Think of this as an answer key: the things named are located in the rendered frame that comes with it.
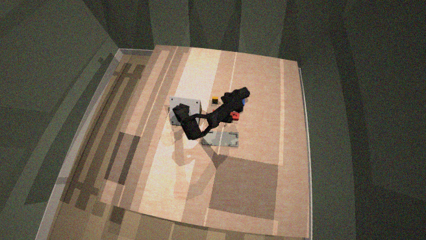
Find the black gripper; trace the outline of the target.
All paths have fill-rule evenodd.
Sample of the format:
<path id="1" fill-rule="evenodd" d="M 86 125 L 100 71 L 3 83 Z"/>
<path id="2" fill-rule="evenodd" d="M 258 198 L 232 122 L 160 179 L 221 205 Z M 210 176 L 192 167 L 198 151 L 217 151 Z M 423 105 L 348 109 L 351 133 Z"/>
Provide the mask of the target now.
<path id="1" fill-rule="evenodd" d="M 224 118 L 221 122 L 223 123 L 231 123 L 232 122 L 232 116 L 229 114 L 226 118 Z"/>

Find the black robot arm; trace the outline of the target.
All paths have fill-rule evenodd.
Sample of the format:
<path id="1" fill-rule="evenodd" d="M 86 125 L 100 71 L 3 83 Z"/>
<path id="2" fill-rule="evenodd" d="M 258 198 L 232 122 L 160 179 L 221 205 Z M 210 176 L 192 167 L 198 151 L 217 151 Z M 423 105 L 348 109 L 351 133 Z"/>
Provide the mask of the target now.
<path id="1" fill-rule="evenodd" d="M 186 134 L 188 140 L 196 140 L 204 137 L 208 132 L 219 126 L 219 123 L 226 118 L 231 112 L 242 112 L 244 110 L 244 98 L 250 96 L 250 92 L 246 87 L 239 90 L 226 93 L 221 97 L 223 104 L 209 114 L 193 114 L 189 116 L 189 106 L 185 104 L 177 105 L 173 111 L 177 117 L 178 122 L 181 123 L 182 129 Z M 207 119 L 208 126 L 201 132 L 195 118 Z"/>

